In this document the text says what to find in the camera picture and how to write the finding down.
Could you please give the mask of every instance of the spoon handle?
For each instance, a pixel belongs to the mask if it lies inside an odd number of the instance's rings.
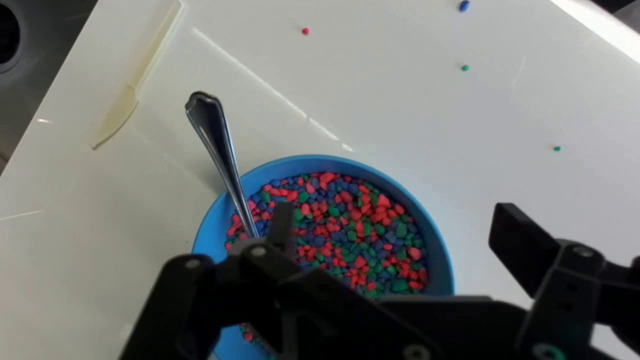
[[[246,231],[250,238],[257,238],[251,212],[247,210],[239,188],[231,131],[226,124],[220,100],[204,91],[193,91],[186,102],[186,118],[191,122],[204,147],[212,156]]]

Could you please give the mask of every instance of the gray floor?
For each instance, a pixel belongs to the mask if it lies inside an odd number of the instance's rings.
[[[640,0],[620,8],[613,16],[640,33]]]
[[[0,174],[93,4],[0,0]]]

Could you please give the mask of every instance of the white surface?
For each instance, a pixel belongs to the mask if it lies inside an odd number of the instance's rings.
[[[92,151],[166,4],[97,1],[0,178],[8,358],[119,352],[221,189],[181,114],[191,89],[221,97],[242,171],[324,151],[400,178],[444,231],[459,292],[527,304],[486,245],[498,200],[621,264],[640,254],[640,66],[556,4],[191,0],[136,114]]]

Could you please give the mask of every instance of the bowl rim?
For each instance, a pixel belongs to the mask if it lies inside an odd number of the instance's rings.
[[[273,158],[273,160],[267,160],[267,162],[262,162],[262,163],[254,166],[251,170],[247,170],[247,171],[244,171],[244,174],[239,176],[239,184],[242,184],[244,178],[250,178],[250,176],[256,176],[256,174],[263,171],[263,168],[277,166],[277,163],[284,163],[284,162],[298,162],[298,160],[326,160],[326,162],[341,162],[341,163],[345,163],[345,166],[356,166],[356,168],[362,168],[364,171],[375,174],[382,181],[386,181],[386,184],[389,184],[391,188],[396,188],[398,192],[401,192],[401,194],[418,207],[418,212],[422,212],[422,216],[426,218],[428,226],[431,228],[433,239],[436,239],[438,245],[441,247],[444,264],[446,264],[446,267],[439,267],[439,271],[444,271],[444,273],[450,277],[450,293],[456,293],[456,277],[453,277],[453,269],[451,269],[451,257],[450,257],[450,251],[447,251],[447,245],[446,245],[446,242],[444,242],[444,238],[441,238],[439,228],[436,226],[436,222],[431,219],[431,216],[430,216],[430,212],[423,207],[423,204],[422,204],[409,189],[405,189],[400,181],[396,181],[393,178],[389,178],[389,176],[384,174],[382,170],[375,170],[375,168],[369,166],[369,163],[362,163],[362,162],[357,162],[357,160],[341,158],[341,156],[329,156],[329,154],[294,154],[294,156]],[[220,194],[215,196],[215,200],[212,201],[212,206],[209,206],[209,207],[205,210],[205,214],[202,216],[189,251],[196,251],[198,239],[202,238],[199,231],[204,229],[204,222],[207,219],[207,216],[209,216],[218,206],[221,206],[221,201],[224,201],[226,196],[227,196],[226,189],[220,192]]]

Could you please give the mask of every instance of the metal spoon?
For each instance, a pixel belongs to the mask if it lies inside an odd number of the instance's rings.
[[[251,212],[246,206],[246,198],[237,181],[237,166],[235,166],[231,131],[226,124],[220,100],[204,91],[193,91],[183,108],[186,108],[186,118],[191,122],[204,147],[207,149],[207,154],[212,156],[220,171],[246,231],[250,234],[250,238],[257,238]]]

